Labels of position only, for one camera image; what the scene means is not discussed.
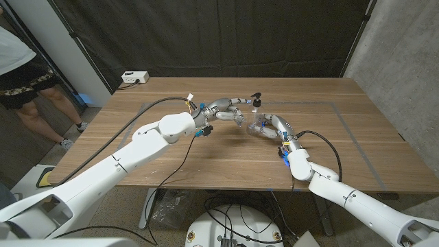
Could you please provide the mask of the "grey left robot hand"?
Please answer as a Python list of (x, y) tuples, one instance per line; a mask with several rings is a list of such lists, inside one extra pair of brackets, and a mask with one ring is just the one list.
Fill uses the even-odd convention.
[(201, 128), (207, 126), (211, 121), (234, 121), (238, 126), (246, 122), (238, 104), (249, 104), (250, 99), (242, 98), (221, 98), (217, 99), (206, 106), (200, 107), (192, 113), (195, 121), (195, 127)]

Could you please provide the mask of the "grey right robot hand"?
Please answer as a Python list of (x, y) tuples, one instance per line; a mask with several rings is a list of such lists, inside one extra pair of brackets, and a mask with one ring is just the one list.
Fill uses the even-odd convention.
[(302, 149), (293, 128), (278, 115), (260, 114), (254, 123), (248, 125), (247, 130), (250, 135), (279, 138), (289, 152)]

